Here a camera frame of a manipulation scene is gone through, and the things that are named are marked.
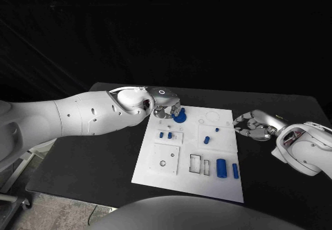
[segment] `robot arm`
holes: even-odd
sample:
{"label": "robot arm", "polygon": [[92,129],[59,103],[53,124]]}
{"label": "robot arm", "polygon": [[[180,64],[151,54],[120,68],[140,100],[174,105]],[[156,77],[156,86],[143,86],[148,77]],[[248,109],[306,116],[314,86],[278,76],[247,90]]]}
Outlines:
{"label": "robot arm", "polygon": [[316,123],[287,125],[283,118],[260,110],[241,115],[236,125],[248,119],[248,129],[235,131],[255,140],[265,141],[277,136],[271,154],[303,174],[314,176],[320,171],[332,178],[332,130]]}
{"label": "robot arm", "polygon": [[85,92],[56,101],[0,101],[0,171],[37,144],[65,136],[101,135],[135,126],[153,114],[177,116],[180,100],[170,90],[124,87]]}

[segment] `white board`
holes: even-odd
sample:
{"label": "white board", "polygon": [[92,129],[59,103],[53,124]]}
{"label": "white board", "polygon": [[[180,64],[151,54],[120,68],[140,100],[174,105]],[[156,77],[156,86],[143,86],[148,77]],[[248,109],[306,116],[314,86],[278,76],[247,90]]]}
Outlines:
{"label": "white board", "polygon": [[[183,123],[153,115],[148,118],[131,182],[242,203],[232,111],[182,107]],[[216,176],[216,159],[226,161],[226,178]],[[238,179],[232,175],[234,163]]]}

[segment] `black table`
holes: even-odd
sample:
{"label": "black table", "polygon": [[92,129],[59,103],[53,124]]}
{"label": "black table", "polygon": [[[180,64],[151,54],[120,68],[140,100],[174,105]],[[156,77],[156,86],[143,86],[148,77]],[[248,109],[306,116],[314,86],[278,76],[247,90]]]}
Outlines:
{"label": "black table", "polygon": [[[96,83],[91,91],[108,91],[122,86]],[[313,97],[179,88],[170,90],[183,105],[231,109],[234,118],[261,109],[284,117],[288,123],[313,121],[330,126]],[[59,138],[26,189],[111,207],[154,196],[192,196],[131,183],[147,121],[148,118],[137,126],[101,136]],[[323,172],[314,177],[299,173],[274,158],[270,152],[275,141],[258,142],[236,135],[236,145],[244,206],[306,229],[332,228],[330,178]]]}

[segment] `black curtain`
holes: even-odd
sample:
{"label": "black curtain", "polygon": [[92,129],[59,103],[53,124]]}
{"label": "black curtain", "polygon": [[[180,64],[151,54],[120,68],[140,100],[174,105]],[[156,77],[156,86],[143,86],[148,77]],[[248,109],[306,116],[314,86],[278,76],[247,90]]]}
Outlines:
{"label": "black curtain", "polygon": [[313,9],[4,1],[0,98],[53,100],[99,81],[309,95],[332,114],[330,29]]}

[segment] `rectangular slot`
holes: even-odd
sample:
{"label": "rectangular slot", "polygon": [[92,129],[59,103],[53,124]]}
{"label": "rectangular slot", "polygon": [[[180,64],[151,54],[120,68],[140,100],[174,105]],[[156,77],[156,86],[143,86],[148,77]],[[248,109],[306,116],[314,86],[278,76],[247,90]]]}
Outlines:
{"label": "rectangular slot", "polygon": [[203,175],[209,176],[209,161],[203,160]]}
{"label": "rectangular slot", "polygon": [[190,173],[199,173],[200,172],[200,156],[190,154],[190,167],[189,167]]}

